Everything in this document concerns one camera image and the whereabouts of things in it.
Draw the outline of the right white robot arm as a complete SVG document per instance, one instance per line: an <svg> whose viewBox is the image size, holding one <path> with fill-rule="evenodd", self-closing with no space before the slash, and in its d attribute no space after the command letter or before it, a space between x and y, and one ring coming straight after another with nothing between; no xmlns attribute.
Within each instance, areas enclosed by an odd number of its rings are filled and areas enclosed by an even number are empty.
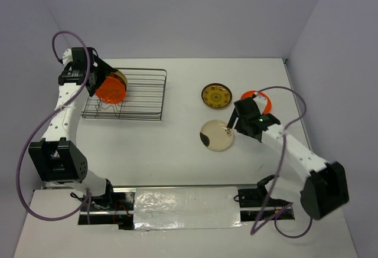
<svg viewBox="0 0 378 258"><path fill-rule="evenodd" d="M288 163L303 182L300 203L311 218L320 220L349 202L344 167L311 152L286 131L278 118L261 113L252 97L234 102L227 127L284 153L280 159Z"/></svg>

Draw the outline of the orange plate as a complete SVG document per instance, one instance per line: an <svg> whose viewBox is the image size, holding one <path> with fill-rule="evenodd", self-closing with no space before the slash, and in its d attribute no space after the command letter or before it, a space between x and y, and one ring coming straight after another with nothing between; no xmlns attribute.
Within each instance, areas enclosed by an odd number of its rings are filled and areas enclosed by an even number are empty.
<svg viewBox="0 0 378 258"><path fill-rule="evenodd" d="M248 97L253 97L253 94L257 92L256 90L249 90L245 93L243 93L241 95L241 99L245 99L245 98L248 98ZM268 99L268 104L266 105L265 109L264 110L260 110L261 114L268 114L271 112L271 109L272 109L272 102L270 100L270 98L264 94L263 92L260 93L262 96L265 96L267 99Z"/></svg>
<svg viewBox="0 0 378 258"><path fill-rule="evenodd" d="M126 82L118 76L109 76L96 90L95 95L103 102L118 104L126 96Z"/></svg>

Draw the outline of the orange plate front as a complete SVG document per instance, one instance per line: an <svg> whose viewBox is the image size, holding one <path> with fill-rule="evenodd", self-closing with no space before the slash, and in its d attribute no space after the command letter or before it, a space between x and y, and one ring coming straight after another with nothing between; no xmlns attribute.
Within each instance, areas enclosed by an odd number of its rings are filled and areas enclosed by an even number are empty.
<svg viewBox="0 0 378 258"><path fill-rule="evenodd" d="M243 93L241 95L241 99L245 99L245 98L248 98L248 97L253 97L253 94L257 92L256 90L249 90L245 93ZM270 100L270 98L264 94L263 92L260 93L262 96L265 96L267 99L268 99L268 104L266 105L265 109L264 110L260 110L261 114L268 114L271 112L271 109L272 109L272 102Z"/></svg>

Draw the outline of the yellow patterned plate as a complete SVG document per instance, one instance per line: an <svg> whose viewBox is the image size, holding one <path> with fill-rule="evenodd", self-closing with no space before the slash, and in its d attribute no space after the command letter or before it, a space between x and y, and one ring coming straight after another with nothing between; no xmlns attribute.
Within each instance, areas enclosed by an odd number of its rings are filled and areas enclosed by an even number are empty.
<svg viewBox="0 0 378 258"><path fill-rule="evenodd" d="M232 101L231 90L221 83L210 83L201 91L203 103L211 109L225 109Z"/></svg>

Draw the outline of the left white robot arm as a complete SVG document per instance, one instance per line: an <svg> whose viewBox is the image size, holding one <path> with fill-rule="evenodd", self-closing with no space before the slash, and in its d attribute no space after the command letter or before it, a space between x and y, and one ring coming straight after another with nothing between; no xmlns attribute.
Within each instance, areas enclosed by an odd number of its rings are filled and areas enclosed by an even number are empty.
<svg viewBox="0 0 378 258"><path fill-rule="evenodd" d="M86 101L116 70L100 59L92 47L69 48L62 61L57 114L51 118L41 140L30 143L28 153L42 181L82 193L89 191L96 208L109 210L116 202L113 186L89 169L87 158L77 147L76 136Z"/></svg>

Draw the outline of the pink floral plate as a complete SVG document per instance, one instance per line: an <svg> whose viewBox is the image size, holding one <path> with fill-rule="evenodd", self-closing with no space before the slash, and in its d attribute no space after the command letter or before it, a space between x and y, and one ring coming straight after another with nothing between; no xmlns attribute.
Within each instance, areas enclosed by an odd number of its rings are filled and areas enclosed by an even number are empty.
<svg viewBox="0 0 378 258"><path fill-rule="evenodd" d="M200 129L200 140L203 145L215 152L229 149L234 141L234 132L222 120L209 120Z"/></svg>

